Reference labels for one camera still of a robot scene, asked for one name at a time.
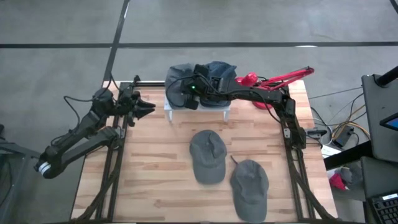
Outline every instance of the white stand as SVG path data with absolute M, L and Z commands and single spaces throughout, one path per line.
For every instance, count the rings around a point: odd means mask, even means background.
M 166 114 L 166 118 L 169 122 L 172 122 L 173 119 L 173 111 L 184 111 L 184 110 L 190 110 L 190 111 L 204 111 L 204 112 L 214 112 L 214 111 L 222 111 L 223 112 L 223 119 L 224 122 L 228 121 L 229 118 L 229 111 L 230 111 L 231 107 L 230 106 L 224 106 L 224 107 L 220 107 L 220 108 L 208 108 L 208 107 L 204 107 L 199 103 L 198 109 L 196 110 L 191 110 L 191 109 L 187 109 L 187 108 L 181 108 L 181 109 L 173 109 L 170 106 L 169 101 L 167 100 L 167 98 L 165 97 L 164 99 L 164 111 Z

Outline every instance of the wooden tabletop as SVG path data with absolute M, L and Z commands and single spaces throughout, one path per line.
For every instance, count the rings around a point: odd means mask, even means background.
M 297 81 L 289 88 L 301 127 L 313 128 L 304 82 Z M 117 95 L 114 86 L 110 89 Z M 267 111 L 256 109 L 249 101 L 234 100 L 228 122 L 223 121 L 222 112 L 175 111 L 169 123 L 164 112 L 164 88 L 140 91 L 143 100 L 156 104 L 156 110 L 136 121 L 135 127 L 128 127 L 115 222 L 241 222 L 229 184 L 235 167 L 230 155 L 238 162 L 252 159 L 266 171 L 266 222 L 297 221 L 280 124 Z M 199 184 L 192 170 L 189 142 L 195 133 L 206 129 L 221 136 L 228 152 L 226 176 L 217 185 Z M 86 157 L 72 218 L 82 214 L 99 191 L 106 150 Z M 312 192 L 337 217 L 319 146 L 307 144 L 303 153 Z M 307 211 L 302 194 L 301 198 Z M 108 209 L 105 204 L 104 215 Z

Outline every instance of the keyboard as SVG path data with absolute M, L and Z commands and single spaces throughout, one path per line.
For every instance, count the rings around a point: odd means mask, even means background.
M 379 224 L 398 223 L 398 192 L 373 197 L 368 202 Z

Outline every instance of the gray cap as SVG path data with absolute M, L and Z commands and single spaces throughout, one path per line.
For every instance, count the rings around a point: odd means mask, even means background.
M 220 136 L 211 130 L 196 133 L 189 151 L 193 173 L 199 183 L 217 184 L 225 177 L 226 146 Z
M 186 63 L 186 64 L 181 64 L 181 65 L 171 66 L 169 68 L 169 70 L 167 71 L 167 76 L 166 76 L 164 84 L 165 84 L 165 89 L 168 90 L 167 97 L 171 101 L 171 102 L 169 102 L 170 106 L 173 109 L 183 108 L 183 106 L 182 107 L 178 107 L 178 106 L 183 105 L 185 100 L 188 98 L 188 95 L 183 95 L 181 92 L 180 85 L 181 85 L 182 80 L 176 81 L 175 83 L 174 83 L 174 81 L 179 78 L 192 76 L 194 68 L 195 68 L 195 66 L 193 64 Z
M 231 176 L 234 205 L 239 218 L 260 223 L 267 215 L 268 177 L 264 169 L 252 160 L 236 165 Z

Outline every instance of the concrete floor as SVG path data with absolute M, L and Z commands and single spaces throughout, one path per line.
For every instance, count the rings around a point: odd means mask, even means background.
M 2 0 L 0 44 L 112 42 L 123 0 Z M 396 41 L 398 15 L 388 0 L 184 1 L 132 0 L 121 42 Z M 109 49 L 0 49 L 0 123 L 12 142 L 42 152 L 75 125 L 63 95 L 90 98 L 101 85 Z M 223 60 L 237 73 L 273 77 L 309 65 L 305 79 L 314 97 L 361 85 L 362 75 L 397 65 L 398 47 L 118 50 L 117 80 L 163 80 L 178 63 Z M 361 90 L 314 98 L 311 106 L 330 118 Z M 356 108 L 363 104 L 358 100 Z M 73 103 L 80 114 L 89 104 Z M 346 119 L 349 108 L 331 123 Z M 366 117 L 358 120 L 367 126 Z M 358 132 L 361 142 L 365 137 Z M 82 160 L 53 180 L 30 171 L 13 223 L 68 220 Z M 339 217 L 363 221 L 362 204 L 335 193 Z

